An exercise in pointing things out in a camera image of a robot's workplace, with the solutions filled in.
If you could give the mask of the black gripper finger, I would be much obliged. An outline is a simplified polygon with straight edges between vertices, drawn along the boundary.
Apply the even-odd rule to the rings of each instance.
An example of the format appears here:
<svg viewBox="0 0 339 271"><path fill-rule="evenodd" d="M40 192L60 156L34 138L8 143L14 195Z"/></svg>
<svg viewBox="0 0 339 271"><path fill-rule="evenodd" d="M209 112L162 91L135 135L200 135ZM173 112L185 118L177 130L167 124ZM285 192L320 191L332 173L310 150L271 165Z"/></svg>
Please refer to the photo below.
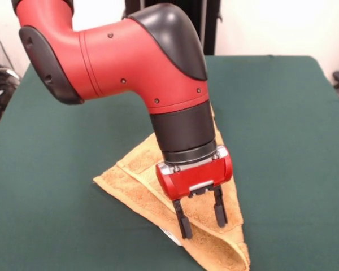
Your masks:
<svg viewBox="0 0 339 271"><path fill-rule="evenodd" d="M180 199L174 200L172 202L173 207L175 209L175 213L177 216L178 224L180 227L181 235L183 239L192 239L193 233L192 233L192 228L189 222L189 219L185 215Z"/></svg>
<svg viewBox="0 0 339 271"><path fill-rule="evenodd" d="M220 228L223 228L228 223L227 214L225 211L225 205L223 201L223 191L221 187L214 187L214 211L217 224Z"/></svg>

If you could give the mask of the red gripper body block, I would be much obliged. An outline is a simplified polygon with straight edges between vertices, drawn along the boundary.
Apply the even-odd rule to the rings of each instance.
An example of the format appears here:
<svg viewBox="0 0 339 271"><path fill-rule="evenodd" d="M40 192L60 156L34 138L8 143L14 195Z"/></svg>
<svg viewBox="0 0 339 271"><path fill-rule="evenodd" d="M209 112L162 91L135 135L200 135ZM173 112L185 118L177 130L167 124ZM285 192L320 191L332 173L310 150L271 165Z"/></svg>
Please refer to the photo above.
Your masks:
<svg viewBox="0 0 339 271"><path fill-rule="evenodd" d="M204 187L229 181L233 174L229 151L224 145L218 145L215 157L176 167L164 162L157 164L155 172L164 194L170 200L177 200Z"/></svg>

